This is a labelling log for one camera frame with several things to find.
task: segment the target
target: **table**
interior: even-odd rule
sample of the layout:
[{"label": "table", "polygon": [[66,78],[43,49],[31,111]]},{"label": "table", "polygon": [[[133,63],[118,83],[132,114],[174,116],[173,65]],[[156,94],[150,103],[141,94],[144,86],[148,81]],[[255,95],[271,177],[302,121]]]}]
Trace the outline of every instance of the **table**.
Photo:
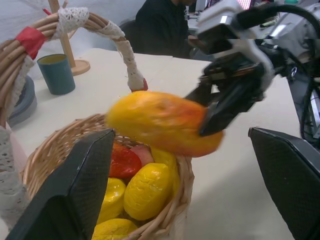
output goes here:
[{"label": "table", "polygon": [[[91,69],[75,77],[73,92],[53,96],[43,79],[34,81],[36,112],[13,128],[28,155],[54,130],[74,119],[106,112],[129,92],[126,66],[117,52],[91,49],[82,57],[90,62]],[[181,97],[196,86],[208,64],[143,54],[137,54],[136,61],[150,90]],[[226,130],[218,151],[192,161],[195,181],[186,240],[199,236],[213,240],[293,240],[264,185],[248,129],[262,127],[299,136],[299,121],[286,79],[276,77],[266,96]]]}]

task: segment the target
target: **orange mango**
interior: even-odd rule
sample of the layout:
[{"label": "orange mango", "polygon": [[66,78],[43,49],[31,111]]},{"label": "orange mango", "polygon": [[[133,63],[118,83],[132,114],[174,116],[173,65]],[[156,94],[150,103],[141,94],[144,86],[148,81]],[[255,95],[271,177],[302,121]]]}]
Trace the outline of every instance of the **orange mango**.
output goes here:
[{"label": "orange mango", "polygon": [[136,91],[121,98],[106,115],[107,126],[123,136],[163,151],[190,157],[208,155],[224,133],[200,137],[207,108],[168,93]]}]

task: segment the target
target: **plastic fruit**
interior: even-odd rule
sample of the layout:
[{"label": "plastic fruit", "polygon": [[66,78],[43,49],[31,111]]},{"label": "plastic fruit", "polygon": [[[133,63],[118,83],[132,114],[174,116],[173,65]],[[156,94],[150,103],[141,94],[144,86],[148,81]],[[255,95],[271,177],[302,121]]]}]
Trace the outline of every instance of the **plastic fruit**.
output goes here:
[{"label": "plastic fruit", "polygon": [[111,107],[105,122],[123,136],[169,153],[201,157],[214,152],[223,132],[200,137],[207,108],[168,93],[136,91]]},{"label": "plastic fruit", "polygon": [[134,146],[130,150],[138,155],[141,160],[142,167],[155,162],[154,158],[151,155],[149,147],[147,147],[146,145]]},{"label": "plastic fruit", "polygon": [[124,193],[124,210],[133,219],[144,221],[161,211],[171,189],[167,165],[149,163],[131,179]]},{"label": "plastic fruit", "polygon": [[142,164],[137,154],[125,146],[117,143],[113,144],[109,177],[119,179],[131,178],[141,167]]},{"label": "plastic fruit", "polygon": [[150,146],[151,154],[153,156],[154,162],[157,164],[165,164],[168,166],[171,171],[171,179],[172,179],[172,194],[169,196],[169,200],[176,196],[179,185],[180,185],[180,177],[178,173],[177,160],[175,155],[170,152],[162,151],[158,148]]},{"label": "plastic fruit", "polygon": [[91,240],[121,240],[136,229],[132,221],[115,218],[95,226]]},{"label": "plastic fruit", "polygon": [[126,185],[117,178],[109,177],[101,210],[96,224],[118,217],[124,210]]}]

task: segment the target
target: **red fruit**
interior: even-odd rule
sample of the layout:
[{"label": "red fruit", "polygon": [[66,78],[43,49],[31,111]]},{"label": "red fruit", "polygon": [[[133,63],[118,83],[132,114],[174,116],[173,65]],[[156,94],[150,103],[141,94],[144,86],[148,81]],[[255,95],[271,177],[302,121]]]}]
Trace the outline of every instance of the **red fruit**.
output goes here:
[{"label": "red fruit", "polygon": [[132,178],[141,169],[140,158],[128,148],[114,143],[112,147],[110,178]]}]

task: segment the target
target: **black jacket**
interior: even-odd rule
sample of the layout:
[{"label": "black jacket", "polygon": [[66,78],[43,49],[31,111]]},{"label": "black jacket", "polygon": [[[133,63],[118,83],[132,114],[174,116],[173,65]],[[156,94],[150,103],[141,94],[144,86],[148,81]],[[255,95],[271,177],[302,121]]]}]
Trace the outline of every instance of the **black jacket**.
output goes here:
[{"label": "black jacket", "polygon": [[186,7],[171,0],[146,0],[135,18],[137,52],[189,58]]}]

